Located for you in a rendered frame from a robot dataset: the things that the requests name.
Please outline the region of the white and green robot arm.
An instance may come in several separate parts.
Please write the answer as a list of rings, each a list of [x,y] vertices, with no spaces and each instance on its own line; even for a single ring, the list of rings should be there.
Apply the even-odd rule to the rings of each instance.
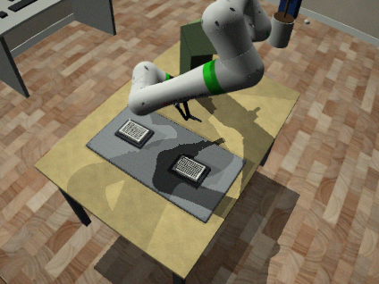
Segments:
[[[217,0],[205,9],[202,28],[220,58],[178,77],[151,62],[137,64],[128,98],[132,113],[145,116],[171,104],[252,88],[263,78],[264,63],[252,42],[267,40],[272,25],[259,0]]]

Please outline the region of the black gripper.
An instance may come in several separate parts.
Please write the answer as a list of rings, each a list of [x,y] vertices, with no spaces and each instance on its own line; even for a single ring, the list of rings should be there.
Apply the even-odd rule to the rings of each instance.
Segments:
[[[195,117],[195,116],[193,116],[193,115],[190,114],[190,110],[189,110],[188,103],[187,103],[188,101],[181,102],[181,103],[183,103],[186,115],[184,114],[184,112],[180,108],[180,103],[174,104],[173,106],[178,109],[178,111],[180,112],[181,116],[183,117],[183,119],[185,121],[187,121],[189,118],[191,118],[192,120],[196,120],[196,121],[202,122],[202,120],[200,120],[199,118],[197,118],[197,117]]]

